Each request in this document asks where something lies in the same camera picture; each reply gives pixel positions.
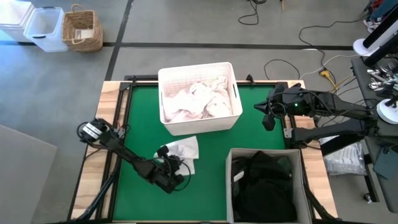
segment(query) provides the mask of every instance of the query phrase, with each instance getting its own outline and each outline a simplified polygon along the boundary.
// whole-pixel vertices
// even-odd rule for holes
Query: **black garment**
[[[289,158],[272,158],[259,151],[252,158],[234,159],[232,177],[233,210],[236,222],[293,222],[293,180]]]

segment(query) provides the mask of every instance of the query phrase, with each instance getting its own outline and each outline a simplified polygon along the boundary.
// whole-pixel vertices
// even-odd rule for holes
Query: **cardboard box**
[[[271,157],[287,156],[293,169],[293,203],[297,212],[297,220],[293,223],[311,224],[310,208],[303,187],[303,170],[300,159],[300,150],[258,150],[258,149],[231,149],[226,159],[226,219],[234,223],[231,192],[231,162],[236,157],[252,157],[257,151],[262,151]]]

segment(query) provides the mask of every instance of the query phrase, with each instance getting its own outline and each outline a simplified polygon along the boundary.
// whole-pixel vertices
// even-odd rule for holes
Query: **clear plastic bin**
[[[24,31],[35,7],[30,2],[0,2],[0,29],[18,42],[31,42]]]
[[[63,10],[60,7],[34,9],[24,35],[45,52],[63,52],[68,46],[62,41]]]

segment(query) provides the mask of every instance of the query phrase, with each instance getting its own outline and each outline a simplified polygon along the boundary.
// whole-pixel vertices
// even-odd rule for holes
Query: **wicker basket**
[[[103,30],[95,11],[84,10],[75,11],[75,7],[82,6],[74,4],[72,12],[67,12],[63,16],[62,40],[74,51],[77,52],[96,52],[101,50],[103,45]],[[76,39],[76,30],[92,29],[92,37]]]

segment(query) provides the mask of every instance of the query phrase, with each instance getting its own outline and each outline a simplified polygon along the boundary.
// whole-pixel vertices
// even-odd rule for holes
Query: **concrete floor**
[[[122,36],[131,43],[205,43],[303,45],[298,39],[302,27],[329,25],[333,21],[352,21],[360,17],[368,0],[268,1],[258,7],[260,24],[244,26],[240,16],[250,14],[245,0],[135,0]],[[72,2],[33,0],[36,7],[60,6],[70,11]],[[104,27],[104,41],[116,42],[127,0],[80,0],[85,9],[94,9]],[[330,29],[309,29],[302,37],[314,45],[350,46],[366,37],[361,21],[338,24]],[[9,126],[58,147],[55,162],[37,206],[34,223],[66,219],[85,146],[75,136],[76,126],[95,115],[102,82],[114,49],[104,47],[92,54],[72,51],[48,54],[36,46],[2,44],[9,40],[0,33],[0,124]],[[354,55],[352,51],[327,50],[335,55]],[[265,79],[263,66],[274,58],[295,65],[300,73],[320,67],[321,53],[315,50],[269,49],[194,49],[160,47],[121,47],[112,80],[125,75],[156,74],[160,68],[210,62],[231,62],[237,79],[251,74]],[[352,74],[349,58],[328,64],[338,81]],[[283,62],[267,66],[271,79],[297,79],[294,69]],[[311,90],[330,90],[328,81],[317,74],[304,78]],[[356,82],[345,89],[358,86]],[[361,99],[359,89],[341,98]],[[387,211],[385,203],[368,205],[362,177],[330,177],[340,218],[347,221],[398,223],[398,215]]]

